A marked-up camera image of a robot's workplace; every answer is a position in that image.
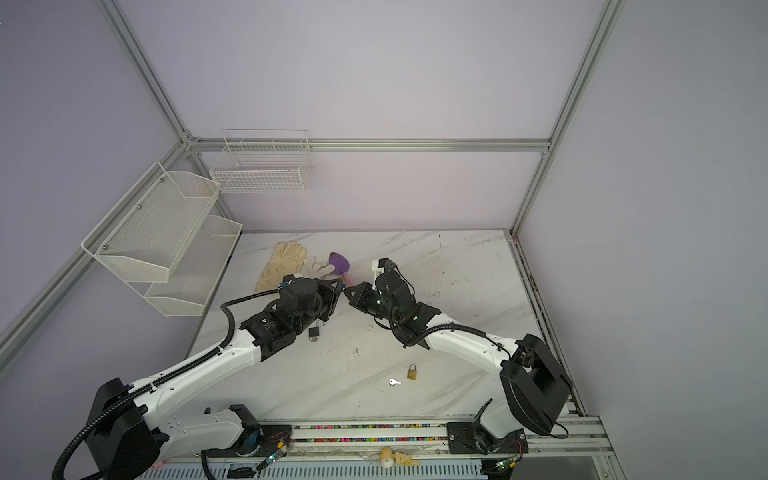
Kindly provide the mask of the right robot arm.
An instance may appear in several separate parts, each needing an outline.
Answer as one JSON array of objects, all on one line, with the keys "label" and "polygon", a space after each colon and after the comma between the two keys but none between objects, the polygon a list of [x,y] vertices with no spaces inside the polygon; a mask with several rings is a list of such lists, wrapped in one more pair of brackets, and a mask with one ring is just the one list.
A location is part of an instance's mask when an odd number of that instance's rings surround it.
[{"label": "right robot arm", "polygon": [[571,395],[573,382],[543,339],[527,334],[502,337],[463,324],[416,299],[411,283],[390,259],[372,266],[372,282],[344,289],[352,308],[382,322],[404,349],[421,347],[464,360],[499,379],[502,401],[487,401],[475,416],[475,429],[493,440],[528,430],[565,439],[553,431]]}]

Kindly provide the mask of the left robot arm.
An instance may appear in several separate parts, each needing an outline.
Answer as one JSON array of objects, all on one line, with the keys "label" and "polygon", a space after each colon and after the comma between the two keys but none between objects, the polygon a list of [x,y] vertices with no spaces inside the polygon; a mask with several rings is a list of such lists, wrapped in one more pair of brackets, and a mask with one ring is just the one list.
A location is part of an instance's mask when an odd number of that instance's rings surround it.
[{"label": "left robot arm", "polygon": [[191,399],[240,370],[264,362],[294,343],[317,320],[333,314],[340,280],[286,276],[271,291],[273,301],[242,323],[230,303],[221,306],[225,338],[158,374],[124,383],[111,379],[96,391],[85,426],[56,460],[52,478],[62,479],[81,444],[97,466],[96,479],[135,479],[182,447],[183,434],[200,429],[176,425],[172,415]]}]

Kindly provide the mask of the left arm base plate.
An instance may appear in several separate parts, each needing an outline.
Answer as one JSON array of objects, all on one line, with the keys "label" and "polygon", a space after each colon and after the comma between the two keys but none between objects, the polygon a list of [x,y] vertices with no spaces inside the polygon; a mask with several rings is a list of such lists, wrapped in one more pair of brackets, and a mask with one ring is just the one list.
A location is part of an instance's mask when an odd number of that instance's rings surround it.
[{"label": "left arm base plate", "polygon": [[261,425],[244,433],[235,452],[240,457],[266,457],[277,449],[280,442],[288,443],[293,428],[287,424]]}]

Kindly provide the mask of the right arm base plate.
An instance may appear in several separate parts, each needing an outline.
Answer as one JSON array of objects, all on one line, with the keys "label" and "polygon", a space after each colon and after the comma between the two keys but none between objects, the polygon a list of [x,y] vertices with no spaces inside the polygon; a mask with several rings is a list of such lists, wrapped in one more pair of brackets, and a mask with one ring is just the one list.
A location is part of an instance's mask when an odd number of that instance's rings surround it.
[{"label": "right arm base plate", "polygon": [[447,445],[451,454],[526,454],[528,442],[523,430],[513,431],[498,439],[475,422],[446,424]]}]

